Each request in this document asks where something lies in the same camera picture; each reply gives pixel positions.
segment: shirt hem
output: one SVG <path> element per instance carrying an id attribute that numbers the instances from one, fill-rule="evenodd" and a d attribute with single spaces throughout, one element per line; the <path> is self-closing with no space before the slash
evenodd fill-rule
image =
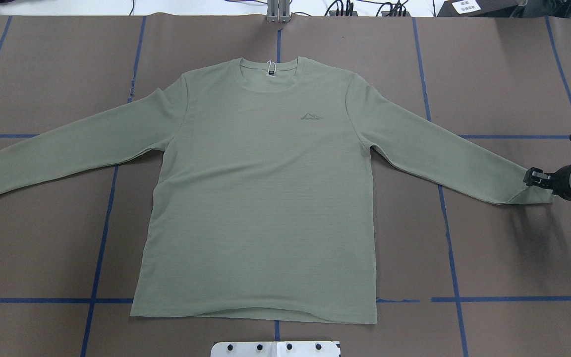
<path id="1" fill-rule="evenodd" d="M 373 314 L 363 313 L 326 313 L 316 311 L 314 309 L 302 309 L 297 307 L 264 307 L 251 306 L 248 307 L 232 307 L 221 305 L 218 309 L 201 309 L 196 307 L 178 308 L 173 307 L 137 307 L 132 305 L 130 316 L 143 316 L 152 318 L 171 318 L 171 317 L 211 317 L 211 318 L 247 318 L 247 319 L 267 319 L 279 321 L 299 321 L 299 322 L 320 322 L 320 323 L 347 323 L 347 324 L 376 324 L 378 317 L 376 307 L 374 306 Z"/>

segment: white floor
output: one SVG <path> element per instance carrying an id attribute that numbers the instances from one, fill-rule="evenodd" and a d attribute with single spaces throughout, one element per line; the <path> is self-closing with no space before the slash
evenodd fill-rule
<path id="1" fill-rule="evenodd" d="M 435 0 L 439 11 L 444 0 Z M 292 0 L 290 11 L 303 11 L 323 16 L 331 0 Z M 266 5 L 258 2 L 227 2 L 225 0 L 135 0 L 134 14 L 157 12 L 192 15 L 265 14 Z M 406 9 L 412 16 L 433 16 L 431 0 L 409 0 Z M 132 0 L 15 0 L 0 4 L 1 15 L 128 15 Z M 380 5 L 355 0 L 358 16 L 374 16 Z"/>

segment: metal bracket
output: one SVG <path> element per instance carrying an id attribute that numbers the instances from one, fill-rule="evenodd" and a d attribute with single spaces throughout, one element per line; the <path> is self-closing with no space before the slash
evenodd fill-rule
<path id="1" fill-rule="evenodd" d="M 290 0 L 268 0 L 268 22 L 290 22 Z"/>
<path id="2" fill-rule="evenodd" d="M 340 357 L 338 341 L 215 343 L 211 357 Z"/>

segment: crew neckline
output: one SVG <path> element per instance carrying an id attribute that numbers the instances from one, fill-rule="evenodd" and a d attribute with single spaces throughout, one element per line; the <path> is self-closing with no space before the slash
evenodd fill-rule
<path id="1" fill-rule="evenodd" d="M 257 79 L 249 79 L 248 77 L 244 77 L 242 74 L 241 67 L 245 68 L 252 68 L 252 69 L 262 69 L 268 73 L 268 63 L 262 62 L 255 62 L 249 61 L 244 57 L 240 57 L 238 59 L 233 59 L 230 61 L 229 70 L 231 71 L 233 77 L 235 77 L 238 84 L 244 87 L 247 90 L 251 91 L 258 91 L 258 92 L 277 92 L 277 91 L 285 91 L 293 86 L 297 85 L 297 83 L 301 82 L 301 78 L 303 77 L 304 72 L 304 64 L 305 58 L 298 56 L 296 59 L 292 61 L 277 63 L 277 76 L 276 77 L 261 77 L 261 80 Z M 286 78 L 281 79 L 279 78 L 278 73 L 283 70 L 292 70 L 294 69 L 294 75 Z"/>

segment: shirt body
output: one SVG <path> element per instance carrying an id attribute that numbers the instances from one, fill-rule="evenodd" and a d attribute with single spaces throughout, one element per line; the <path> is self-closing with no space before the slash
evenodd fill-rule
<path id="1" fill-rule="evenodd" d="M 552 201 L 353 72 L 298 57 L 267 73 L 246 59 L 192 70 L 3 149 L 0 193 L 164 151 L 131 315 L 334 323 L 377 321 L 371 148 L 483 201 Z"/>

